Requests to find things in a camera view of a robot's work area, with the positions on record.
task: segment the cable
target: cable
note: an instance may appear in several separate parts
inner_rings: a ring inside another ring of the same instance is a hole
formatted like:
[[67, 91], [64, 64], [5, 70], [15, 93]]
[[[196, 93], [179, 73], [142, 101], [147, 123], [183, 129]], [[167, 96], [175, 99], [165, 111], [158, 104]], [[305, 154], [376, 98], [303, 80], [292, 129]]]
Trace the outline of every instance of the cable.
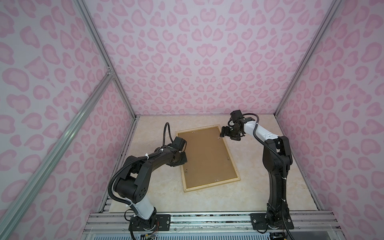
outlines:
[[124, 218], [125, 218], [125, 220], [127, 220], [128, 222], [129, 222], [130, 220], [128, 220], [127, 217], [126, 217], [125, 215], [126, 215], [126, 213], [127, 213], [129, 210], [133, 211], [132, 209], [127, 209], [127, 210], [125, 211], [125, 213], [124, 213]]
[[163, 132], [163, 146], [166, 144], [166, 130], [167, 130], [167, 126], [168, 126], [168, 133], [169, 133], [170, 141], [173, 142], [172, 136], [170, 135], [169, 123], [167, 122], [165, 124], [165, 126], [164, 126], [164, 132]]
[[160, 223], [159, 222], [155, 222], [155, 225], [156, 225], [156, 229], [153, 232], [151, 232], [150, 235], [154, 234], [159, 229]]
[[255, 139], [261, 143], [262, 145], [264, 145], [264, 147], [266, 147], [269, 151], [271, 151], [273, 154], [276, 155], [276, 157], [281, 161], [282, 165], [283, 165], [283, 199], [285, 199], [285, 187], [286, 187], [286, 166], [285, 166], [285, 162], [284, 160], [281, 158], [281, 156], [275, 152], [270, 146], [268, 146], [268, 144], [266, 144], [265, 142], [263, 142], [260, 138], [257, 137], [256, 135], [256, 129], [257, 129], [257, 126], [258, 124], [255, 125], [255, 128], [253, 129], [253, 136], [255, 137]]
[[[253, 136], [255, 137], [255, 139], [261, 143], [262, 145], [264, 145], [264, 147], [266, 147], [269, 151], [271, 151], [274, 155], [276, 155], [276, 157], [282, 162], [283, 164], [283, 199], [286, 200], [286, 166], [285, 166], [285, 162], [284, 160], [281, 158], [281, 156], [275, 152], [271, 147], [268, 146], [268, 144], [266, 144], [265, 142], [263, 142], [260, 138], [257, 137], [256, 135], [256, 129], [257, 129], [257, 126], [258, 124], [255, 125], [255, 128], [253, 129]], [[284, 224], [284, 227], [287, 231], [287, 234], [289, 235], [289, 237], [292, 239], [292, 240], [295, 240], [291, 234], [291, 232], [288, 230], [288, 227], [286, 225], [286, 222], [285, 222], [285, 216], [284, 216], [284, 212], [283, 210], [281, 210], [281, 215], [283, 217], [283, 224]]]
[[[257, 118], [256, 123], [259, 123], [259, 116], [257, 114], [254, 114], [254, 113], [245, 113], [245, 114], [243, 114], [243, 116], [245, 116], [245, 115], [255, 116]], [[235, 124], [231, 125], [231, 124], [229, 124], [230, 122], [233, 123], [232, 118], [229, 118], [228, 126], [233, 127]]]
[[[157, 151], [157, 152], [154, 152], [154, 153], [151, 153], [148, 155], [149, 158], [154, 158], [154, 157], [157, 157], [158, 155], [161, 154], [161, 151]], [[112, 187], [113, 187], [113, 183], [115, 182], [117, 176], [124, 170], [126, 169], [127, 167], [131, 166], [132, 164], [136, 163], [136, 162], [139, 162], [141, 160], [147, 160], [147, 156], [144, 156], [144, 157], [138, 157], [136, 158], [135, 160], [132, 160], [130, 161], [129, 163], [127, 163], [126, 165], [124, 165], [122, 168], [120, 168], [116, 173], [115, 175], [111, 178], [111, 180], [109, 181], [109, 184], [108, 184], [108, 195], [115, 201], [117, 202], [122, 202], [124, 204], [127, 204], [129, 205], [133, 211], [135, 211], [134, 209], [134, 206], [132, 205], [132, 203], [130, 201], [127, 201], [125, 199], [121, 199], [117, 196], [115, 196], [112, 192]]]
[[185, 141], [184, 151], [182, 151], [182, 152], [185, 152], [186, 149], [187, 149], [187, 141]]
[[265, 234], [266, 231], [268, 230], [268, 224], [265, 222], [265, 225], [266, 225], [266, 229], [265, 229], [265, 231], [260, 232], [258, 229], [256, 229], [256, 231], [258, 231], [258, 232], [261, 233], [261, 234]]
[[131, 224], [129, 224], [129, 231], [130, 231], [130, 233], [131, 233], [131, 238], [132, 238], [132, 240], [136, 240], [136, 238], [135, 238], [135, 235], [133, 235], [133, 231], [132, 231], [132, 228], [131, 228]]
[[257, 118], [256, 123], [259, 123], [259, 116], [257, 114], [254, 114], [254, 113], [245, 113], [245, 114], [243, 114], [243, 116], [245, 116], [245, 115], [255, 116]]
[[230, 124], [229, 124], [230, 122], [232, 122], [232, 119], [229, 119], [229, 121], [228, 121], [228, 126], [233, 127], [234, 124], [233, 124], [233, 125], [230, 125]]
[[286, 224], [286, 222], [285, 222], [285, 216], [284, 216], [284, 214], [283, 214], [283, 223], [284, 223], [284, 226], [285, 226], [285, 230], [287, 231], [287, 233], [288, 233], [289, 237], [291, 238], [291, 240], [295, 240], [295, 239], [293, 238], [291, 232], [288, 230], [287, 224]]

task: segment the wall panel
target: wall panel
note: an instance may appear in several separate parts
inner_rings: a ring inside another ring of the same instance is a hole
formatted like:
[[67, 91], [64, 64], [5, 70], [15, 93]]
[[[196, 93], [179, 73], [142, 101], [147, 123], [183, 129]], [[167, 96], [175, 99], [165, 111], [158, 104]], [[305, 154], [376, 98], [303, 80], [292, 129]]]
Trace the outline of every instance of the wall panel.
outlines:
[[80, 236], [100, 204], [131, 122], [110, 83], [11, 239]]
[[384, 235], [383, 12], [346, 1], [278, 116], [348, 240]]
[[0, 218], [106, 73], [72, 1], [0, 4]]
[[331, 0], [85, 1], [137, 114], [273, 113]]

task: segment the metal bracket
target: metal bracket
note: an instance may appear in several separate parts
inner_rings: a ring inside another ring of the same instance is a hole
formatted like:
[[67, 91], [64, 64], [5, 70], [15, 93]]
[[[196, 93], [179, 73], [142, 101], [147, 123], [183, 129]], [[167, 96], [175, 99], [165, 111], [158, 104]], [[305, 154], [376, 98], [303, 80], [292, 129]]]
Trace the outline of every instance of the metal bracket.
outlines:
[[[262, 214], [250, 214], [251, 217], [251, 223], [253, 230], [265, 230], [268, 228], [268, 230], [272, 230], [270, 227], [267, 226], [266, 220], [265, 220], [265, 213]], [[294, 229], [293, 222], [290, 218], [286, 220], [286, 225], [288, 229]]]
[[270, 232], [269, 238], [271, 240], [284, 240], [286, 237], [284, 232]]
[[[156, 222], [159, 222], [158, 231], [169, 231], [170, 226], [170, 215], [169, 214], [156, 214]], [[133, 231], [143, 232], [145, 230], [142, 225], [139, 223], [139, 218], [131, 218], [130, 227]]]
[[107, 75], [111, 75], [112, 74], [112, 68], [111, 67], [107, 67], [108, 71], [107, 71]]

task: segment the table surface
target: table surface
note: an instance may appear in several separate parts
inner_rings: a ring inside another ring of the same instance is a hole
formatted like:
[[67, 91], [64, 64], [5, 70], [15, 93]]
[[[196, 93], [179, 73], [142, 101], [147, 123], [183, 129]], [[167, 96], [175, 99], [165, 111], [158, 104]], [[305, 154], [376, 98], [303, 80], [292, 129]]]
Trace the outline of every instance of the table surface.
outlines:
[[[226, 126], [229, 115], [143, 116], [140, 117], [127, 156], [144, 156], [162, 144], [163, 129], [176, 131], [219, 124]], [[282, 132], [273, 115], [259, 115], [259, 124], [279, 136]], [[147, 196], [158, 212], [266, 211], [269, 198], [268, 172], [262, 163], [263, 146], [246, 134], [241, 141], [225, 138], [241, 180], [192, 192], [183, 191], [181, 170], [163, 165], [151, 176]], [[170, 143], [166, 134], [166, 144]], [[295, 160], [287, 176], [290, 210], [317, 210]], [[125, 212], [125, 204], [112, 201], [109, 212]]]

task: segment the mounting plate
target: mounting plate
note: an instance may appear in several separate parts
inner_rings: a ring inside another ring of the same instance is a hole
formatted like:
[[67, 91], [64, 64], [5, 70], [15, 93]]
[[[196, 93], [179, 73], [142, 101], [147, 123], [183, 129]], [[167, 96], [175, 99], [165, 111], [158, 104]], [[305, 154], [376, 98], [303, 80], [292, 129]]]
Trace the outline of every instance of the mounting plate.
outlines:
[[[267, 224], [265, 221], [265, 213], [250, 214], [250, 217], [251, 217], [251, 223], [252, 223], [253, 230], [265, 230], [267, 228]], [[291, 222], [289, 222], [288, 219], [287, 219], [287, 221], [285, 221], [288, 229], [294, 229], [295, 227], [293, 226], [292, 220], [290, 218], [289, 218], [289, 220]]]
[[[138, 232], [147, 231], [144, 229], [142, 224], [140, 224], [139, 218], [133, 217], [131, 219], [132, 219], [131, 220], [132, 222], [131, 222], [130, 226], [132, 227], [133, 231], [135, 231], [135, 232], [136, 231], [138, 231]], [[170, 215], [169, 214], [156, 214], [156, 222], [159, 222], [158, 231], [169, 231], [169, 226], [170, 226]]]

